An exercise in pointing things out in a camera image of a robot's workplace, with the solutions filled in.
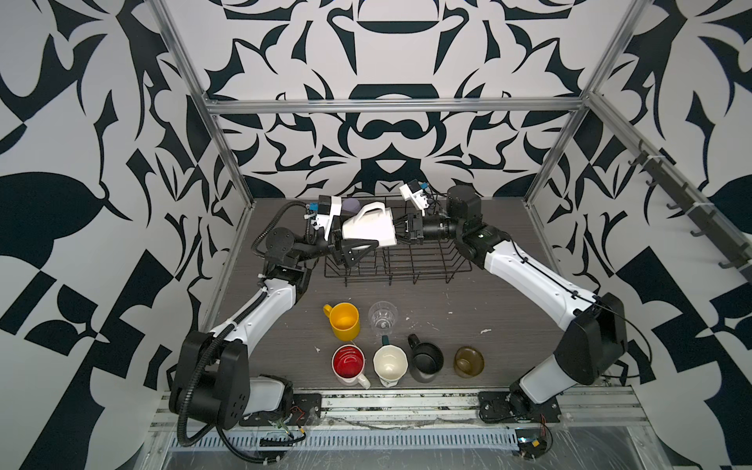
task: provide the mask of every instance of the glass cup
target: glass cup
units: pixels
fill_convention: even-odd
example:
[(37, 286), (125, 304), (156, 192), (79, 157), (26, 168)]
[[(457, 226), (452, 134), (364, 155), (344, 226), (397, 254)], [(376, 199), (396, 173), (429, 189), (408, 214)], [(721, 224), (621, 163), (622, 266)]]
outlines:
[(384, 300), (376, 302), (368, 311), (371, 329), (376, 336), (390, 335), (397, 324), (397, 307), (392, 302)]

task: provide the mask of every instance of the black wire basket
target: black wire basket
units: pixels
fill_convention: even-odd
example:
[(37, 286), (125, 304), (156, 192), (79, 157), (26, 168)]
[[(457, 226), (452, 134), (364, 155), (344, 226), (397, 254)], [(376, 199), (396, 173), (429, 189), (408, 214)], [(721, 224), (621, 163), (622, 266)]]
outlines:
[[(415, 212), (409, 202), (395, 199), (382, 199), (392, 208), (394, 219), (407, 212)], [(361, 207), (373, 199), (361, 200)], [(472, 264), (459, 254), (454, 241), (426, 241), (423, 244), (397, 244), (393, 247), (378, 248), (366, 255), (356, 266), (347, 268), (337, 265), (330, 256), (326, 257), (324, 277), (339, 277), (344, 285), (350, 282), (444, 279), (447, 284), (458, 272), (472, 271)]]

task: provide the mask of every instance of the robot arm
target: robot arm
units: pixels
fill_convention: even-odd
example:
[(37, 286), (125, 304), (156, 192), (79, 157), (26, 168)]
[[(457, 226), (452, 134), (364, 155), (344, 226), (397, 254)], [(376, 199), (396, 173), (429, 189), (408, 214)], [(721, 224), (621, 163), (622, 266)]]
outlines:
[[(413, 181), (400, 191), (420, 213), (394, 220), (395, 233), (389, 243), (453, 239), (462, 256), (509, 282), (564, 330), (553, 354), (510, 386), (505, 403), (510, 417), (533, 416), (572, 385), (592, 384), (626, 352), (626, 327), (619, 299), (610, 294), (601, 298), (576, 287), (528, 256), (508, 233), (483, 223), (481, 200), (470, 186), (450, 188), (447, 211), (430, 216), (424, 216), (428, 205), (421, 185)], [(313, 212), (307, 214), (306, 222), (314, 229), (312, 235), (307, 230), (307, 235), (299, 237), (289, 229), (274, 227), (281, 213), (294, 205)], [(290, 202), (254, 241), (254, 250), (265, 258), (264, 271), (259, 276), (261, 290), (209, 333), (191, 332), (180, 350), (169, 403), (171, 411), (182, 416), (183, 423), (190, 417), (208, 426), (230, 429), (248, 413), (268, 412), (278, 419), (288, 415), (290, 404), (284, 403), (287, 388), (281, 380), (267, 379), (271, 383), (254, 387), (277, 392), (254, 395), (254, 390), (250, 390), (250, 381), (259, 379), (249, 379), (248, 356), (274, 322), (305, 293), (311, 269), (300, 267), (301, 262), (331, 255), (336, 263), (351, 267), (373, 249), (387, 246), (384, 240), (345, 238), (342, 223), (347, 219), (340, 198), (321, 196), (317, 204), (308, 206)], [(350, 223), (359, 220), (353, 217)], [(267, 251), (260, 252), (256, 248), (264, 238)], [(216, 371), (206, 370), (217, 360), (220, 366)], [(201, 436), (187, 438), (184, 429), (181, 438), (180, 423), (181, 419), (180, 443), (191, 445), (198, 441)]]

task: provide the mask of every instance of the patterned wallpaper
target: patterned wallpaper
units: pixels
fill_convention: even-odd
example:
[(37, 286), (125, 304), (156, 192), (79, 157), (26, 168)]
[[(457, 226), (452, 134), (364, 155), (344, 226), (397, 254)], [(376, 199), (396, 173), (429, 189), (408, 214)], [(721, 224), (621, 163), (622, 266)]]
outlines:
[[(622, 0), (167, 0), (209, 98), (578, 96)], [(564, 112), (224, 116), (254, 196), (524, 196)]]
[(578, 94), (623, 0), (168, 0), (213, 99)]
[(566, 114), (226, 115), (220, 125), (255, 197), (395, 194), (414, 178), (524, 196)]
[(132, 468), (243, 202), (142, 0), (0, 41), (2, 466)]
[[(656, 0), (603, 88), (746, 233), (750, 19), (750, 2)], [(752, 286), (632, 158), (589, 114), (535, 202), (545, 234), (562, 272), (614, 293), (646, 335), (649, 347), (629, 328), (611, 373), (634, 385), (676, 468), (752, 465)]]

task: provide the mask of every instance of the table surface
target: table surface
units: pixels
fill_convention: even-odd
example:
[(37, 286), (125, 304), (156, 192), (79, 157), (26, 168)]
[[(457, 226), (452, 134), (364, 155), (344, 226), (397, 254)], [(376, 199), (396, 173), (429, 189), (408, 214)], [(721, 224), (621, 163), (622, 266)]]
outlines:
[[(241, 251), (229, 279), (217, 321), (233, 315), (258, 287), (262, 259), (250, 249), (254, 238), (285, 199), (259, 199), (250, 218)], [(509, 232), (531, 256), (548, 264), (541, 241), (519, 199), (482, 202), (484, 221)], [(287, 211), (277, 226), (302, 233), (301, 208)], [(354, 341), (366, 356), (365, 375), (373, 388), (382, 387), (373, 369), (373, 356), (381, 346), (368, 323), (368, 310), (380, 300), (392, 302), (399, 319), (392, 344), (409, 353), (407, 337), (418, 335), (444, 353), (444, 368), (430, 384), (419, 384), (409, 373), (397, 387), (505, 387), (552, 354), (562, 331), (537, 305), (504, 280), (474, 267), (444, 280), (419, 279), (349, 283), (326, 278), (323, 261), (311, 276), (301, 300), (269, 329), (250, 356), (251, 376), (272, 374), (293, 382), (295, 388), (338, 389), (343, 386), (332, 372), (332, 354), (344, 344), (333, 334), (323, 313), (325, 304), (350, 302), (360, 312), (361, 330)], [(475, 378), (454, 373), (453, 358), (461, 346), (473, 346), (484, 356), (485, 369)]]

